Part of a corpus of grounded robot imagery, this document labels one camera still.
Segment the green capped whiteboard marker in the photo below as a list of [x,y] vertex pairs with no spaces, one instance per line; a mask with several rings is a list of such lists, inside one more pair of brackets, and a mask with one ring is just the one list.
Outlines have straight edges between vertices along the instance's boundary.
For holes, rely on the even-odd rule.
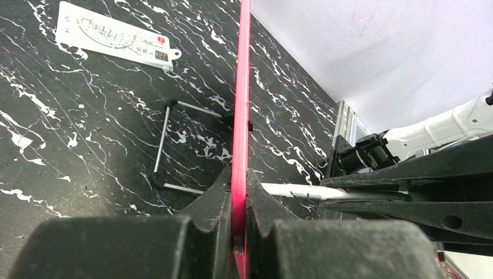
[[367,191],[302,184],[261,183],[262,187],[275,196],[307,198],[321,201],[412,201],[409,194],[389,191]]

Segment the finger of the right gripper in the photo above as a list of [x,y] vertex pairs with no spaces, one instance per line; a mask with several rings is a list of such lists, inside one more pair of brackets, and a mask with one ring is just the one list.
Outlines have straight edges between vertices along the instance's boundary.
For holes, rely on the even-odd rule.
[[446,251],[492,256],[492,202],[323,202],[323,209],[417,225]]
[[492,191],[492,136],[369,172],[326,178],[321,186],[376,192],[440,188]]

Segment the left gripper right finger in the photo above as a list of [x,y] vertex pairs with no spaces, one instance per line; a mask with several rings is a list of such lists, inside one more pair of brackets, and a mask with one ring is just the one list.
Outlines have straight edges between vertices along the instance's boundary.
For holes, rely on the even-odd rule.
[[247,172],[252,278],[443,278],[431,242],[406,221],[304,220]]

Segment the pink framed whiteboard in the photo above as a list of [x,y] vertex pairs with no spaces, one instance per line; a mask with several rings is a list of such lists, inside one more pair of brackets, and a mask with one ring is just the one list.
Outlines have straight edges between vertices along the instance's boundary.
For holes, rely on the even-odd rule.
[[240,278],[248,278],[245,226],[249,139],[250,37],[251,1],[241,1],[231,166],[231,233],[233,255]]

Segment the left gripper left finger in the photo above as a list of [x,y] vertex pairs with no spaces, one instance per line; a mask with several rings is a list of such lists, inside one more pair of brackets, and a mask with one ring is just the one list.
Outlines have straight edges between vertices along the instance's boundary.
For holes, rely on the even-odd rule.
[[10,278],[231,278],[231,168],[173,216],[40,224]]

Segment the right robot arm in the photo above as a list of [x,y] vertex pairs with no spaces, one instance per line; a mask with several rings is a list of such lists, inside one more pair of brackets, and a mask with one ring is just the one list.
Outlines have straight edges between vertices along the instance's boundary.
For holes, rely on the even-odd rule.
[[319,216],[405,220],[446,251],[492,255],[492,91],[410,126],[359,139],[323,186],[350,197]]

